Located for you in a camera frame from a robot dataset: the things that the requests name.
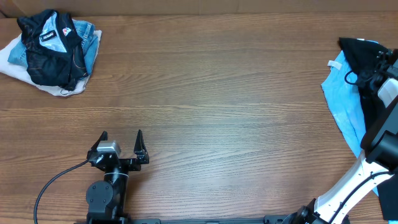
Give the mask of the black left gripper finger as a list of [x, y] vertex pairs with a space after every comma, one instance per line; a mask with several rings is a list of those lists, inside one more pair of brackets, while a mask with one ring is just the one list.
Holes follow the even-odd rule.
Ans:
[[108, 133], [106, 131], [103, 131], [101, 136], [98, 138], [98, 140], [94, 143], [94, 145], [91, 147], [90, 151], [96, 152], [97, 147], [101, 141], [107, 141], [108, 140]]
[[144, 137], [143, 133], [141, 130], [138, 130], [137, 136], [136, 136], [136, 141], [134, 145], [134, 153], [135, 155], [146, 155], [147, 154], [147, 149], [144, 144]]

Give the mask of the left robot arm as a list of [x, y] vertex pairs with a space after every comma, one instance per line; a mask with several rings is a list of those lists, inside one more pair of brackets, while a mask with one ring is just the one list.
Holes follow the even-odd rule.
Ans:
[[104, 172], [103, 180], [92, 183], [86, 191], [87, 223], [130, 223], [124, 211], [129, 173], [140, 171], [149, 163], [149, 155], [139, 130], [134, 145], [136, 157], [121, 158], [116, 141], [108, 140], [104, 131], [87, 153], [88, 162]]

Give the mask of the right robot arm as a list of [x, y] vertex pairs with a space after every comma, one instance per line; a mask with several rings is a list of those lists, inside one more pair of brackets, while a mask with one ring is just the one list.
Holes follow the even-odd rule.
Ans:
[[344, 223], [348, 212], [372, 189], [397, 172], [397, 80], [388, 78], [376, 97], [386, 106], [381, 117], [365, 130], [358, 87], [348, 56], [340, 52], [328, 63], [331, 73], [322, 83], [329, 109], [356, 162], [325, 194], [287, 215], [286, 223]]

